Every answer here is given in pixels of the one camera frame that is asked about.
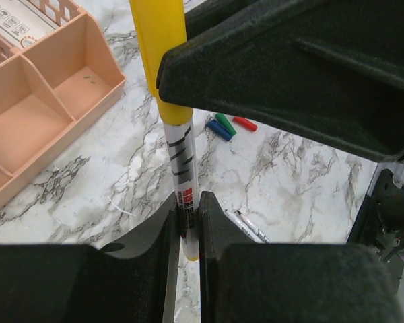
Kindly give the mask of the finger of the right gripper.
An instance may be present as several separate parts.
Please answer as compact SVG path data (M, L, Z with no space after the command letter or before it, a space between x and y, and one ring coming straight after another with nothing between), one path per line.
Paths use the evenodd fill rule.
M404 162L404 1L205 1L185 20L163 101Z

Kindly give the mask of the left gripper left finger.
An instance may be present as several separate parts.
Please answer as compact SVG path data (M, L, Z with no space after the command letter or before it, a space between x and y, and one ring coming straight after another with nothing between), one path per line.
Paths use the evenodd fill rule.
M0 322L172 322L179 250L174 196L99 249L0 244Z

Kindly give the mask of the blue pen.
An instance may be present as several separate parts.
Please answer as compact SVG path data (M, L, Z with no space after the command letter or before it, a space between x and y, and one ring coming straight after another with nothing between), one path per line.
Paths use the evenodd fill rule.
M257 243L269 244L271 240L240 211L225 210L227 217L249 238Z

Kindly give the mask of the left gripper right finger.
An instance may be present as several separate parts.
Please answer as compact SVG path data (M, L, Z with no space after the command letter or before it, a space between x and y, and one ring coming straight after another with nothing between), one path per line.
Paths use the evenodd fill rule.
M385 265L357 244L264 244L216 196L199 207L203 322L402 322Z

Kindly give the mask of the yellow pen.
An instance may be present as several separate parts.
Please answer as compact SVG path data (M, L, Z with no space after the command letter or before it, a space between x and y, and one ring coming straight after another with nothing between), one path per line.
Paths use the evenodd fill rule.
M164 125L174 183L184 255L199 259L199 183L193 122Z

